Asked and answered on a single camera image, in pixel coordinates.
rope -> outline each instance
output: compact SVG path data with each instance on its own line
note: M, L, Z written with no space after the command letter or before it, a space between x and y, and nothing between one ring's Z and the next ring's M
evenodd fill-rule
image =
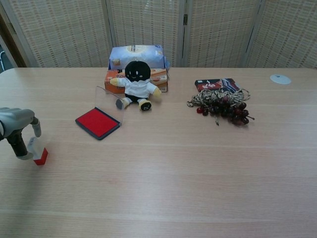
M187 102L187 106L205 106L208 107L212 104L213 101L223 98L224 96L229 97L229 101L231 105L240 104L245 100L250 99L250 92L244 88L236 91L235 93L231 93L229 91L222 91L222 90L209 90L204 89L197 95L192 97L191 101Z

black doll head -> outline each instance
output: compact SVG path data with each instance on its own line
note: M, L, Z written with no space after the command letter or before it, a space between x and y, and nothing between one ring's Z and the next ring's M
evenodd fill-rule
M151 77L151 69L147 63L142 61L132 61L125 68L125 77L131 82L147 80Z

white disc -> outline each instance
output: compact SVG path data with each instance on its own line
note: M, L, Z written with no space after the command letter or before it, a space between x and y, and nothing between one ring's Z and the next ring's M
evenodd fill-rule
M282 74L273 74L270 76L270 79L274 83L279 83L279 84L290 84L292 82L289 77L286 77L285 75L282 75Z

doll hand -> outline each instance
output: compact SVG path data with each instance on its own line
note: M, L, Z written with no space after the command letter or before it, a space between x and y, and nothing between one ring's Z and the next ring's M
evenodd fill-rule
M154 95L155 97L160 97L161 94L162 94L162 92L160 91L159 88L156 88L156 89L154 90L153 95Z
M119 78L112 78L110 80L110 84L114 85L114 86L118 86L119 83Z

table surface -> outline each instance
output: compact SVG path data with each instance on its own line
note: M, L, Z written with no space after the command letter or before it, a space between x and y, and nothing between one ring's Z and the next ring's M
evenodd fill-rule
M272 74L292 79L270 81ZM97 141L74 120L92 109L105 68L0 74L0 107L41 120L43 167L0 143L1 238L316 238L317 71L172 68L150 112L130 105ZM186 101L196 79L250 90L247 127L220 126ZM32 127L24 130L27 142Z

